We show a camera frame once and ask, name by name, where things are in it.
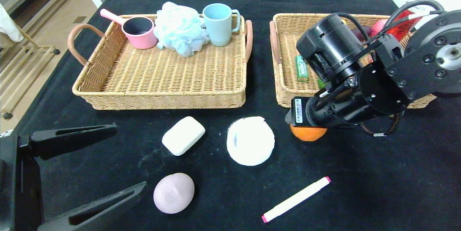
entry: wicker basket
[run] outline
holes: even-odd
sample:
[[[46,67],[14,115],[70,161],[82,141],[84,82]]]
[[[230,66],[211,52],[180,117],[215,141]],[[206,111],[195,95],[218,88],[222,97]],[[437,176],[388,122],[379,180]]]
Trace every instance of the wicker basket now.
[[[295,96],[312,97],[318,92],[318,77],[311,67],[308,82],[298,82],[296,76],[295,57],[299,55],[296,42],[320,19],[329,14],[276,14],[270,22],[270,45],[272,46],[272,62],[275,75],[275,93],[279,105],[290,108],[291,100]],[[373,26],[380,19],[387,19],[383,15],[353,15],[364,26]],[[354,28],[355,25],[347,20],[347,25]],[[402,39],[405,47],[409,36]],[[361,59],[365,65],[368,57]],[[428,95],[411,103],[408,108],[424,108],[436,97]]]
[[[142,16],[153,21],[157,17]],[[235,15],[232,24],[237,24]],[[88,61],[73,45],[83,28],[102,37]],[[84,65],[72,92],[97,110],[217,109],[237,108],[245,103],[252,24],[245,23],[243,17],[240,30],[232,33],[228,45],[215,47],[208,43],[187,58],[169,49],[136,49],[114,22],[105,34],[87,24],[75,27],[68,46]]]

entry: white marker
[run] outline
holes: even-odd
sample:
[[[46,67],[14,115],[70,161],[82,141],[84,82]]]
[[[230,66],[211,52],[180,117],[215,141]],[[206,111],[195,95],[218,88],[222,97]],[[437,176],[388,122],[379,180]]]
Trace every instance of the white marker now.
[[[261,216],[262,221],[264,221],[264,223],[267,223],[271,221],[272,219],[277,218],[278,216],[287,212],[294,206],[306,200],[308,197],[317,193],[319,190],[321,190],[323,187],[328,185],[330,182],[331,182],[330,178],[326,176],[314,182],[313,184],[307,186],[306,188],[303,188],[295,195],[291,196],[290,198],[287,198],[282,203],[278,204],[277,206],[275,206],[268,212],[264,213],[264,215]]]

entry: basket handle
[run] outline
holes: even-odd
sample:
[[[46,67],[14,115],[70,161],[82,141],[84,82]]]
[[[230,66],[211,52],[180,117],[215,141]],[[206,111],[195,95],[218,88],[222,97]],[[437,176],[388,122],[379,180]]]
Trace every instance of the basket handle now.
[[[250,59],[251,50],[253,48],[253,23],[251,20],[245,22],[245,32],[247,33],[247,48],[245,50],[245,63]]]
[[[74,57],[83,66],[85,66],[87,64],[87,60],[85,58],[83,58],[79,54],[79,52],[75,49],[74,40],[75,40],[75,37],[77,36],[77,34],[84,28],[91,29],[93,32],[98,34],[100,37],[106,37],[103,32],[101,32],[99,29],[97,29],[96,27],[91,26],[89,24],[80,24],[80,25],[74,27],[74,29],[71,30],[71,32],[69,33],[69,37],[67,38],[67,47],[69,48],[69,51],[71,52],[71,54],[74,55]]]
[[[270,47],[272,48],[272,54],[274,55],[275,62],[280,64],[280,47],[278,46],[277,31],[275,31],[275,21],[269,22],[270,28]]]

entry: green object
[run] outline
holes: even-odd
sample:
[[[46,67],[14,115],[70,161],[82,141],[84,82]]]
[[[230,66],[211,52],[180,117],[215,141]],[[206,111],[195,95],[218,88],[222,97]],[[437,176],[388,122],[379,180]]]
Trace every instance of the green object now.
[[[296,76],[298,81],[307,82],[309,80],[308,66],[301,55],[296,55]]]
[[[325,87],[325,85],[323,84],[321,79],[317,79],[317,83],[318,83],[318,88],[319,89],[322,89],[323,87]]]

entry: black tablecloth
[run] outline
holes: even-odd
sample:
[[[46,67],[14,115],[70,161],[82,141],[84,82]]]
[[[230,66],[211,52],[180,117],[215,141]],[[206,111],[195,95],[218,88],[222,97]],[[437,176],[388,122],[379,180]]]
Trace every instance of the black tablecloth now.
[[[20,121],[16,132],[116,123],[119,133],[85,149],[40,161],[45,218],[146,180],[149,192],[107,230],[459,230],[461,229],[461,99],[436,99],[408,110],[395,134],[374,138],[360,128],[330,129],[316,142],[301,142],[284,123],[287,109],[275,100],[269,21],[276,13],[391,14],[391,0],[106,0],[115,14],[154,14],[166,1],[201,11],[226,3],[250,19],[254,45],[247,72],[247,101],[227,110],[96,111],[71,92],[82,66],[66,52]],[[105,31],[109,20],[89,24]],[[99,37],[82,32],[76,47],[84,57]],[[205,135],[175,157],[161,144],[175,122],[193,116]],[[233,121],[263,116],[276,146],[255,167],[234,162],[226,150]],[[382,126],[387,120],[370,123]],[[164,176],[184,172],[196,184],[192,203],[163,214],[152,193]],[[310,183],[332,183],[268,224],[262,213]]]

